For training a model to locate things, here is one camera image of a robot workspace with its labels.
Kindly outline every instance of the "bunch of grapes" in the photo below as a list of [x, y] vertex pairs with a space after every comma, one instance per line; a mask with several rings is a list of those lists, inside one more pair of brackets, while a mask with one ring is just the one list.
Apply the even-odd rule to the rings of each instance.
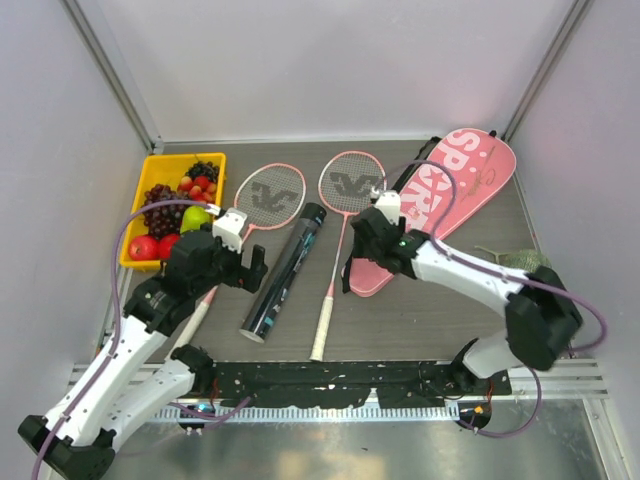
[[218, 183], [218, 175], [220, 175], [220, 167], [214, 167], [212, 162], [197, 162], [185, 173], [187, 177], [192, 179], [198, 177], [207, 177], [210, 182]]
[[[161, 184], [157, 184], [144, 196], [145, 206], [162, 200], [189, 200], [187, 192], [174, 192], [168, 185]], [[168, 205], [145, 212], [144, 224], [149, 227], [149, 235], [160, 240], [171, 233], [180, 233], [182, 215], [187, 208], [187, 205]]]

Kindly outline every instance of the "badminton racket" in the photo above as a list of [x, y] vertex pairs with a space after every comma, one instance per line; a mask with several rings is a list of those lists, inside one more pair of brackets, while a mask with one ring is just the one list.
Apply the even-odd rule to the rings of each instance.
[[[233, 206], [246, 213], [249, 222], [243, 242], [254, 230], [275, 230], [293, 220], [304, 204], [306, 192], [307, 185], [302, 172], [285, 163], [265, 165], [249, 175], [233, 200]], [[218, 287], [212, 288], [198, 304], [167, 359], [174, 349], [191, 341], [209, 311], [217, 290]]]
[[311, 356], [314, 361], [322, 361], [324, 346], [329, 332], [329, 322], [333, 311], [333, 291], [335, 277], [342, 250], [342, 241], [349, 217], [357, 215], [367, 208], [370, 203], [371, 188], [383, 182], [385, 174], [382, 165], [376, 157], [365, 152], [343, 152], [332, 158], [324, 167], [318, 180], [320, 199], [330, 210], [342, 215], [342, 230], [338, 241], [338, 251], [333, 262], [333, 273], [327, 294], [322, 302], [318, 329], [313, 341]]

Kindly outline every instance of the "black cylindrical tube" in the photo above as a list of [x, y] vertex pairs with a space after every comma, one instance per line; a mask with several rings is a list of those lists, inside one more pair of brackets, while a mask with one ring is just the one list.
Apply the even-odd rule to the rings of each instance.
[[264, 343], [273, 328], [291, 284], [308, 255], [316, 235], [324, 222], [327, 211], [317, 203], [307, 203], [302, 209], [289, 240], [280, 252], [267, 281], [260, 291], [251, 311], [242, 324], [240, 333], [251, 340]]

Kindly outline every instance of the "logo on racket strings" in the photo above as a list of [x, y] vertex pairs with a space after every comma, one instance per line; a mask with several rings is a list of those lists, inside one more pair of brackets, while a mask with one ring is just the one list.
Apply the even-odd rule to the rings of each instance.
[[298, 198], [298, 193], [291, 190], [281, 190], [275, 195], [271, 194], [271, 186], [264, 183], [254, 182], [251, 190], [259, 192], [260, 195], [252, 195], [253, 206], [270, 213], [277, 213], [286, 208], [286, 202], [294, 202]]
[[333, 188], [336, 189], [338, 195], [356, 198], [369, 195], [371, 188], [375, 187], [378, 180], [380, 180], [375, 175], [360, 175], [355, 182], [352, 182], [349, 175], [340, 172], [329, 173], [329, 178], [333, 182]]

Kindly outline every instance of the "white wall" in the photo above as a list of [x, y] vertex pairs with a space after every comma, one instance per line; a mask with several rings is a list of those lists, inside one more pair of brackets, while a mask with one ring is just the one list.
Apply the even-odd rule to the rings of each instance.
[[[638, 18], [635, 0], [594, 2], [514, 149], [543, 251], [611, 322], [608, 343], [595, 353], [640, 474]], [[585, 318], [592, 337], [594, 319]]]
[[211, 141], [503, 130], [571, 1], [97, 3], [163, 139]]
[[0, 65], [0, 476], [25, 479], [18, 425], [95, 349], [144, 151], [59, 2], [0, 2]]

